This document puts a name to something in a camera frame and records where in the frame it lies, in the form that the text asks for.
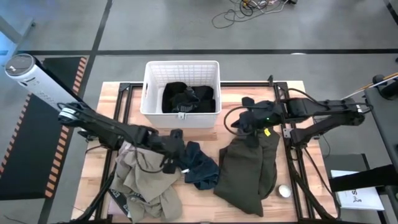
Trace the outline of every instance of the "black metal frame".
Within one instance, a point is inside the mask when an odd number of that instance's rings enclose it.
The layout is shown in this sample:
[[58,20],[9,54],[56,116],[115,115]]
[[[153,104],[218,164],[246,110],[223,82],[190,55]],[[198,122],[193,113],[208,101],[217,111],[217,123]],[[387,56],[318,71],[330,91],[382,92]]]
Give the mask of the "black metal frame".
[[[269,81],[267,82],[221,82],[221,87],[224,86],[241,86],[241,87],[246,87],[246,86],[258,86],[258,87],[272,87],[274,89],[275,93],[275,100],[279,101],[282,98],[289,98],[289,92],[287,91],[287,82],[276,82],[274,83],[272,80],[272,77],[270,77]],[[131,99],[132,99],[132,92],[134,88],[142,88],[142,83],[120,83],[119,85],[119,91],[118,91],[118,98],[116,100],[116,107],[115,107],[115,112],[114,112],[114,119],[119,118],[119,113],[121,109],[121,103],[122,103],[122,97],[124,92],[127,90],[127,100],[126,100],[126,107],[124,109],[124,116],[123,116],[123,123],[128,122],[128,116],[130,112],[130,107],[131,107]],[[281,128],[286,128],[286,124],[281,124]],[[299,173],[301,176],[301,179],[303,180],[304,184],[308,186],[308,180],[307,180],[307,175],[305,171],[305,166],[304,166],[304,161],[303,161],[303,154],[301,149],[293,149],[290,146],[289,139],[285,138],[283,136],[284,140],[284,146],[285,146],[285,153],[286,153],[286,158],[287,159],[292,159],[292,150],[296,151],[297,155],[297,164],[298,164],[298,169]],[[101,188],[104,187],[104,183],[107,179],[107,176],[109,175],[110,172],[110,166],[111,166],[111,158],[112,158],[112,151],[108,151],[106,154],[106,159],[105,159],[105,164],[104,164],[104,170],[103,170],[103,178],[101,181]],[[297,182],[295,181],[293,177],[293,169],[294,166],[288,166],[289,170],[289,177],[290,177],[290,183],[292,185],[292,193],[293,193],[293,199],[294,199],[294,204],[295,204],[295,211],[296,211],[296,216],[297,216],[297,223],[351,223],[351,222],[343,222],[343,221],[338,221],[338,220],[319,220],[315,218],[315,213],[313,210],[313,205],[311,201],[305,197],[305,202],[307,206],[307,211],[308,211],[308,218],[304,217],[302,207],[301,207],[301,201],[299,197],[299,192],[297,188]],[[120,202],[120,199],[123,197],[118,197],[113,194],[112,191],[108,189],[108,192],[112,196],[115,201]],[[125,209],[123,206],[121,206],[118,203],[119,207],[122,209],[122,211],[125,212]],[[102,208],[103,208],[103,198],[100,199],[98,206],[96,207],[97,211],[95,214],[95,220],[100,221],[101,216],[102,216]],[[103,220],[104,223],[108,222],[109,219],[111,218],[111,215],[108,215],[107,219]]]

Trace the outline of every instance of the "white cylinder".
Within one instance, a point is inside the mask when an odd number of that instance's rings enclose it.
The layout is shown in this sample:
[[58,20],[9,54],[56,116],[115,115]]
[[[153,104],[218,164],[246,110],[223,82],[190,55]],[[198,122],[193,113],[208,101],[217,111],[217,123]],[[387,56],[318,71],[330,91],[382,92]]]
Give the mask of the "white cylinder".
[[57,103],[76,101],[75,97],[48,76],[36,63],[39,62],[31,55],[15,55],[5,66],[6,74],[58,111],[60,109]]

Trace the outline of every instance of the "black mat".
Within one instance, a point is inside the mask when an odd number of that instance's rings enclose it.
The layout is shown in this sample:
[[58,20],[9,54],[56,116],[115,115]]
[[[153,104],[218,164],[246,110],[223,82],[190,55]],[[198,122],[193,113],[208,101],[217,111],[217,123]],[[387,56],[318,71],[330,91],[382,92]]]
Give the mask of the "black mat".
[[[81,57],[47,58],[44,66],[69,89],[80,90],[85,62]],[[51,106],[28,95],[0,166],[0,200],[54,196],[72,136],[57,116]]]

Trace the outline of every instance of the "clothing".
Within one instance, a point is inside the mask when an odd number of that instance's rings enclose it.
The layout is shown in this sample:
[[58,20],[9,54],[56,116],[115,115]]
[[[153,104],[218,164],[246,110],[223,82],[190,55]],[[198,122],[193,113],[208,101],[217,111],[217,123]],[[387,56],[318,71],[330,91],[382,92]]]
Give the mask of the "clothing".
[[[137,148],[138,162],[149,171],[160,170],[163,155]],[[127,197],[127,206],[133,223],[141,221],[148,213],[161,217],[163,222],[172,221],[182,214],[182,204],[171,185],[180,177],[180,172],[155,174],[144,172],[137,165],[135,149],[124,142],[117,158],[116,175],[111,189]]]
[[220,176],[214,194],[248,214],[262,217],[261,200],[274,189],[276,150],[279,135],[272,129],[258,130],[259,145],[248,147],[245,137],[237,136],[220,149]]
[[214,113],[216,101],[210,86],[187,86],[183,82],[168,83],[162,98],[163,113]]
[[219,169],[216,162],[200,150],[197,142],[188,142],[184,153],[176,161],[185,174],[185,183],[198,190],[209,190],[217,185]]

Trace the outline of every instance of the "wire bundle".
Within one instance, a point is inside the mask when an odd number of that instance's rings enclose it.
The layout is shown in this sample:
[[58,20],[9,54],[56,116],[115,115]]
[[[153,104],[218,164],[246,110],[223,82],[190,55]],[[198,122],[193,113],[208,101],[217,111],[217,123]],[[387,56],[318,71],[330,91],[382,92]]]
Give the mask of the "wire bundle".
[[[234,4],[234,9],[229,9],[228,11],[222,12],[213,17],[211,19],[211,24],[213,25],[214,28],[224,29],[232,26],[235,22],[246,22],[251,19],[257,18],[259,16],[262,16],[264,14],[280,12],[284,9],[285,4],[289,0],[285,0],[284,2],[282,2],[283,0],[278,0],[279,3],[276,4],[275,7],[272,7],[272,9],[270,10],[267,10],[267,8],[270,6],[269,0],[259,0],[258,2],[256,2],[255,0],[237,0],[236,2],[234,2],[233,0],[229,1]],[[226,26],[216,26],[215,19],[220,16],[223,16],[225,20],[230,21],[231,23],[229,23]]]

